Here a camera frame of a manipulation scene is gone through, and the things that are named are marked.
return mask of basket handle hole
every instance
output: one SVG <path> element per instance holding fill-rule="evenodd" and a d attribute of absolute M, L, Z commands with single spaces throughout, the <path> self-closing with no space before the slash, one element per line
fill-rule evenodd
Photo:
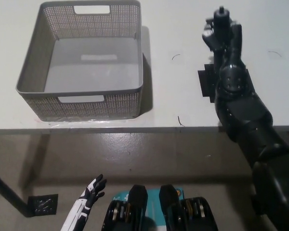
<path fill-rule="evenodd" d="M 74 6 L 76 14 L 105 14 L 110 13 L 109 6 Z"/>

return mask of robotic hand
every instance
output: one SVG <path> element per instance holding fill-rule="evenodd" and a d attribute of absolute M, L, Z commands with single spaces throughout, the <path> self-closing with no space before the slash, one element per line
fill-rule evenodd
<path fill-rule="evenodd" d="M 223 7 L 206 22 L 202 37 L 214 52 L 217 116 L 252 168 L 256 212 L 278 230 L 289 230 L 289 147 L 273 129 L 272 115 L 241 61 L 242 26 Z"/>
<path fill-rule="evenodd" d="M 87 186 L 74 203 L 61 231 L 82 231 L 84 229 L 93 204 L 105 194 L 100 191 L 105 188 L 106 182 L 106 179 L 103 180 L 103 175 L 101 174 Z"/>

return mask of black table leg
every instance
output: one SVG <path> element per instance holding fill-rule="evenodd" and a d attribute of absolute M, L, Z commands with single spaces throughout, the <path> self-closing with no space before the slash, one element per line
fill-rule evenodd
<path fill-rule="evenodd" d="M 0 179 L 0 195 L 26 218 L 54 215 L 57 211 L 58 195 L 30 196 L 26 204 L 3 180 Z"/>

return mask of black mounting bracket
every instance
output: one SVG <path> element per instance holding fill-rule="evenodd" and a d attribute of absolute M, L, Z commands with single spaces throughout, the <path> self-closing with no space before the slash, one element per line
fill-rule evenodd
<path fill-rule="evenodd" d="M 251 91 L 255 92 L 252 84 L 249 71 L 247 71 L 247 84 Z M 198 71 L 199 81 L 203 97 L 209 97 L 210 103 L 214 103 L 215 100 L 215 88 L 219 79 L 218 75 L 214 71 L 214 64 L 204 64 L 204 70 Z"/>

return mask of concrete floor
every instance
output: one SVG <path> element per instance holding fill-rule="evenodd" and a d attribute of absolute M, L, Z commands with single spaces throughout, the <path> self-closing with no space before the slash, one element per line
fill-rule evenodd
<path fill-rule="evenodd" d="M 275 230 L 250 204 L 250 168 L 223 133 L 0 136 L 0 177 L 27 199 L 59 194 L 55 216 L 24 218 L 0 196 L 0 231 L 59 231 L 74 201 L 100 173 L 106 195 L 86 231 L 99 231 L 113 195 L 133 184 L 172 183 L 205 197 L 221 231 Z"/>

